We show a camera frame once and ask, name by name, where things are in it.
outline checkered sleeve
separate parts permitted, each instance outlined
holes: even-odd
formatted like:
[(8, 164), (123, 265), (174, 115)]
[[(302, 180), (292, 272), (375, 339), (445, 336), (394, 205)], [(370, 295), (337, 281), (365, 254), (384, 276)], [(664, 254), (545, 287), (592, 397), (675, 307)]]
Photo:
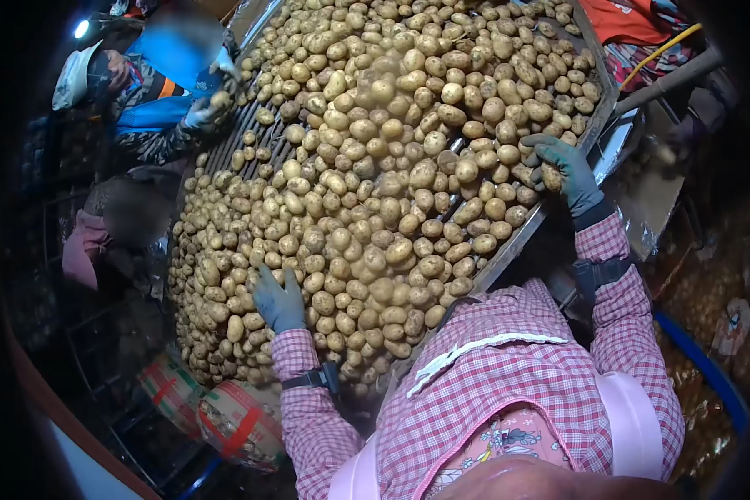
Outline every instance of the checkered sleeve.
[[(308, 330), (287, 330), (272, 343), (280, 380), (319, 367)], [(280, 395), (283, 440), (294, 462), (300, 499), (328, 497), (333, 474), (364, 445), (361, 436), (336, 411), (324, 387), (295, 387)]]
[[(628, 241), (619, 216), (595, 224), (576, 235), (576, 247), (582, 258), (596, 262), (613, 256), (628, 255)], [(597, 371), (620, 371), (632, 375), (650, 396), (658, 416), (664, 444), (662, 479), (672, 473), (684, 438), (684, 420), (680, 403), (667, 377), (666, 365), (653, 334), (650, 300), (645, 295), (636, 266), (616, 282), (597, 290), (592, 311), (595, 338), (591, 352)]]

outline hat brim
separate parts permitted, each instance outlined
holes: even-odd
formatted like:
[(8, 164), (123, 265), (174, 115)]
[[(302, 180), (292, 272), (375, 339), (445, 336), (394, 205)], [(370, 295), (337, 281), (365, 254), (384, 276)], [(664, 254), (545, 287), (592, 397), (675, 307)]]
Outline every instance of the hat brim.
[(86, 95), (86, 73), (89, 69), (89, 61), (102, 42), (100, 40), (88, 49), (75, 50), (67, 58), (52, 94), (53, 111), (71, 108)]

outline blue pole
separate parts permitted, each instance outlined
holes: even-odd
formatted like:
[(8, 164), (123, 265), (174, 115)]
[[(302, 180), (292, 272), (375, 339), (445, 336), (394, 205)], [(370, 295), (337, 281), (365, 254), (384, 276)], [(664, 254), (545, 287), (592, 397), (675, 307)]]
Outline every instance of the blue pole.
[(720, 396), (733, 421), (733, 428), (736, 429), (738, 434), (741, 434), (750, 420), (750, 409), (747, 407), (747, 403), (736, 387), (736, 384), (717, 365), (717, 362), (708, 357), (700, 346), (694, 342), (692, 337), (671, 320), (669, 316), (659, 311), (656, 313), (655, 318), (664, 332), (683, 351), (683, 354), (692, 360), (705, 377), (706, 382)]

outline black wristband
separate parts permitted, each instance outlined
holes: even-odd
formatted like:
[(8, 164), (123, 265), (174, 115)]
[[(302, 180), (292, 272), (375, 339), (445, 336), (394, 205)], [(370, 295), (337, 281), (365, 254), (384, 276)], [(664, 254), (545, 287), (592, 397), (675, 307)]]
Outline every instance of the black wristband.
[(614, 213), (614, 211), (614, 205), (612, 205), (607, 199), (603, 198), (600, 203), (572, 220), (575, 224), (575, 231), (582, 231), (587, 227), (607, 219)]
[(322, 363), (319, 370), (310, 370), (295, 378), (290, 378), (282, 383), (283, 390), (294, 387), (325, 387), (331, 395), (339, 392), (339, 375), (336, 371), (336, 363), (326, 361)]

